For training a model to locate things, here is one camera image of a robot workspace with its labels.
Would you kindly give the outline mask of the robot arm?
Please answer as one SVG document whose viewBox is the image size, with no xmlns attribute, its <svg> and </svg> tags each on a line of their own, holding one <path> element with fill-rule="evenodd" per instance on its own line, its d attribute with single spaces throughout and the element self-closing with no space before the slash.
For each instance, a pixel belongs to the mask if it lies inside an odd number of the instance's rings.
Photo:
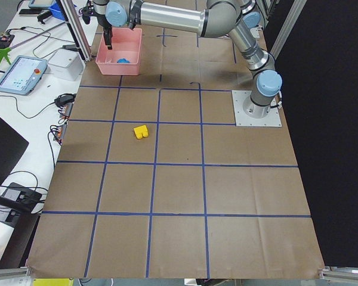
<svg viewBox="0 0 358 286">
<path fill-rule="evenodd" d="M 108 49 L 112 48 L 112 29 L 123 26 L 169 28 L 202 38 L 229 36 L 252 73 L 254 86 L 249 102 L 256 107 L 268 107 L 280 95 L 282 78 L 275 71 L 273 56 L 259 46 L 251 33 L 246 20 L 251 14 L 239 1 L 207 1 L 202 11 L 145 1 L 88 1 L 82 9 L 85 23 L 91 17 L 97 18 Z"/>
</svg>

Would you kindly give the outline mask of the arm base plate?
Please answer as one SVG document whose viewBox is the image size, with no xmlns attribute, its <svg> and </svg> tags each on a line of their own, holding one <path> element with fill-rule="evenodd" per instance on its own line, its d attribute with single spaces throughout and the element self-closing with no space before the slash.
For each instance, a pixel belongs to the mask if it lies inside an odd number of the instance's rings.
<svg viewBox="0 0 358 286">
<path fill-rule="evenodd" d="M 251 91 L 232 90 L 235 124 L 248 128 L 281 128 L 279 102 L 273 98 L 267 106 L 261 107 L 251 101 Z"/>
</svg>

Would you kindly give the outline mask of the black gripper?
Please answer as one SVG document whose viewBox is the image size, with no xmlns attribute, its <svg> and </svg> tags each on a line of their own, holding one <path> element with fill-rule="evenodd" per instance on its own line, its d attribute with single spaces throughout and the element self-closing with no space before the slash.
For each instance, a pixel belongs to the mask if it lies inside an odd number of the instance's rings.
<svg viewBox="0 0 358 286">
<path fill-rule="evenodd" d="M 96 17 L 97 22 L 103 27 L 103 38 L 107 49 L 112 49 L 112 25 L 106 19 L 106 7 L 109 0 L 87 1 L 86 6 L 82 9 L 82 18 L 85 24 L 90 23 L 91 17 Z"/>
</svg>

